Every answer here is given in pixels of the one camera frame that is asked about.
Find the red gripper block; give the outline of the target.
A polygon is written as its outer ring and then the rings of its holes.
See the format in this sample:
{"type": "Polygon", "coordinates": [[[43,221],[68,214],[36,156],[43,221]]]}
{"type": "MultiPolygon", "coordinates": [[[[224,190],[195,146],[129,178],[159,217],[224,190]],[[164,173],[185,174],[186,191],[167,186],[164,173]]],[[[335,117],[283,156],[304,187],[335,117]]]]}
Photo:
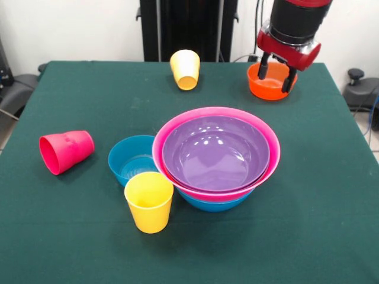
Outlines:
{"type": "Polygon", "coordinates": [[[277,40],[270,33],[270,22],[264,22],[259,30],[257,45],[264,52],[258,70],[259,79],[265,79],[270,56],[284,62],[289,67],[288,77],[282,84],[282,93],[289,93],[296,78],[297,70],[304,71],[318,56],[321,44],[310,40],[304,45],[294,46],[277,40]]]}

